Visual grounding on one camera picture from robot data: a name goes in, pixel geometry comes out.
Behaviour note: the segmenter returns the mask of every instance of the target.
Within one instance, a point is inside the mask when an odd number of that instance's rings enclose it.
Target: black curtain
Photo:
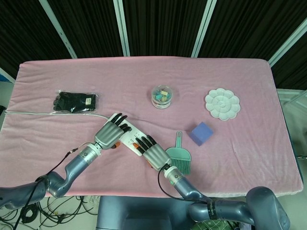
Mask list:
[[[277,88],[307,90],[307,34],[272,67]]]
[[[112,0],[48,0],[78,58],[123,56]]]
[[[199,57],[269,60],[306,17],[306,0],[219,0]]]
[[[37,0],[0,0],[0,67],[16,78],[31,60],[71,58]]]
[[[206,0],[123,0],[131,56],[190,57]]]

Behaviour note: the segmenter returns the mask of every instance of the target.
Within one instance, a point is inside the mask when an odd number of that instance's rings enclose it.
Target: teal dustpan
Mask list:
[[[190,174],[191,154],[181,147],[182,132],[176,134],[176,146],[168,148],[166,152],[172,159],[172,165],[176,166],[183,174]]]

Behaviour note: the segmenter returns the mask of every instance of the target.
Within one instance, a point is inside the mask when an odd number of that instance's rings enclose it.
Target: table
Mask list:
[[[165,110],[151,104],[151,89],[159,84],[174,90]],[[204,96],[216,88],[232,90],[240,98],[235,119],[221,121],[205,110]],[[277,196],[303,189],[271,69],[264,60],[108,57],[25,62],[8,112],[51,113],[58,90],[97,93],[97,114],[128,115],[165,149],[175,145],[176,131],[181,130],[182,147],[192,155],[188,179],[207,196],[244,196],[260,185]],[[34,181],[66,152],[93,141],[104,122],[87,115],[6,115],[0,132],[1,186]],[[188,137],[200,122],[214,132],[201,147]],[[56,169],[63,177],[73,157]],[[166,180],[161,184],[179,196]],[[103,151],[67,195],[164,197],[157,172],[124,145]]]

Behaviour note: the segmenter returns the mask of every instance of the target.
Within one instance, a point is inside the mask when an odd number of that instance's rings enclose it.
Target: glove package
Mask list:
[[[59,91],[53,102],[56,113],[91,113],[97,108],[98,96],[95,93],[71,93]]]

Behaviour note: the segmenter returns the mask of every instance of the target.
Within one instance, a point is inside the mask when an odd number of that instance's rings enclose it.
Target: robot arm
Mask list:
[[[45,197],[48,191],[54,197],[62,197],[70,189],[74,180],[98,157],[101,150],[114,148],[118,139],[130,131],[128,125],[120,125],[127,118],[117,114],[111,121],[107,122],[95,135],[95,143],[88,144],[74,159],[66,166],[66,178],[62,178],[56,172],[47,173],[37,179],[36,182],[24,184],[14,188],[0,188],[0,208],[18,209],[27,203],[33,192],[31,203],[35,203]]]
[[[226,219],[255,225],[257,230],[288,230],[290,220],[274,193],[266,187],[251,189],[247,202],[217,199],[211,200],[198,191],[176,166],[171,166],[169,155],[151,136],[137,139],[138,150],[157,171],[164,171],[165,178],[185,200],[197,200],[189,207],[196,222],[207,219]]]

